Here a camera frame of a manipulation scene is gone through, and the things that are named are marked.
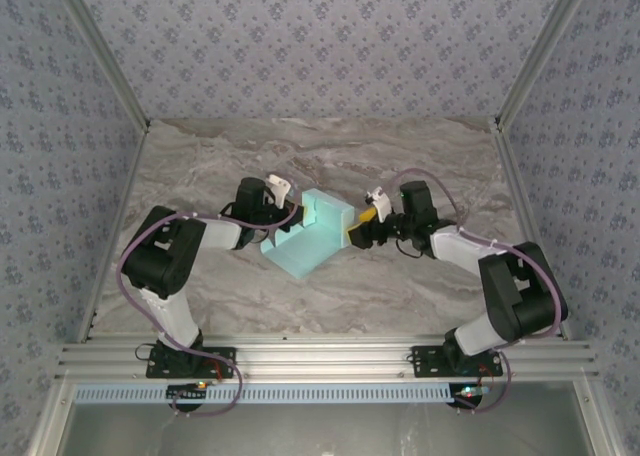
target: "marble surface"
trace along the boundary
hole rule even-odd
[[[521,241],[488,128],[483,120],[448,119],[154,121],[93,331],[151,330],[119,294],[114,269],[154,205],[214,213],[233,200],[242,177],[269,170],[364,209],[367,189],[398,170],[425,168],[468,214],[467,229]],[[444,195],[433,194],[440,215],[453,217]],[[394,244],[344,249],[303,280],[264,258],[258,245],[201,250],[186,289],[194,319],[209,333],[436,334],[484,309],[479,279],[405,257]]]

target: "light blue foam block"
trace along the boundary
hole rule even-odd
[[[288,233],[277,230],[274,242],[263,241],[260,250],[282,269],[303,278],[342,248],[349,246],[347,228],[353,224],[353,206],[310,189],[302,193],[305,208],[302,225]]]

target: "patterned wallpaper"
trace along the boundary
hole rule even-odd
[[[22,455],[138,138],[60,0],[0,18],[0,454]]]
[[[640,454],[640,0],[584,0],[510,129],[578,337]]]
[[[147,117],[493,115],[555,0],[86,0]]]

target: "floor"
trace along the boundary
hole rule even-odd
[[[316,187],[364,209],[366,190],[407,167],[442,178],[468,214],[467,229],[521,241],[482,119],[154,121],[93,331],[151,330],[119,294],[114,269],[154,205],[217,212],[233,200],[242,177],[278,170],[303,190]],[[446,198],[433,192],[440,216],[453,217]],[[397,195],[393,200],[400,208]],[[393,244],[344,249],[303,280],[264,258],[258,245],[201,250],[186,289],[194,319],[208,333],[436,334],[484,310],[476,277],[408,258]]]

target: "white joint cover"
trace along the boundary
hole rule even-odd
[[[453,263],[478,277],[480,277],[479,259],[504,252],[464,239],[455,226],[447,226],[433,233],[431,248],[436,259]]]
[[[233,249],[240,239],[240,225],[229,221],[207,221],[200,248]]]
[[[456,341],[467,356],[481,353],[487,349],[501,346],[507,342],[496,333],[487,313],[460,326],[455,332]]]
[[[378,186],[372,193],[367,193],[367,197],[373,199],[373,206],[378,213],[378,221],[384,223],[384,220],[387,219],[392,210],[389,196]]]
[[[165,331],[178,343],[187,348],[190,347],[198,337],[199,329],[191,317],[184,289],[167,299],[160,299],[156,293],[148,289],[141,289],[140,294]],[[167,341],[162,334],[158,335],[158,339],[167,346],[179,349]]]
[[[270,174],[266,179],[266,183],[276,197],[276,206],[282,209],[284,207],[284,198],[291,190],[291,183],[275,174]]]

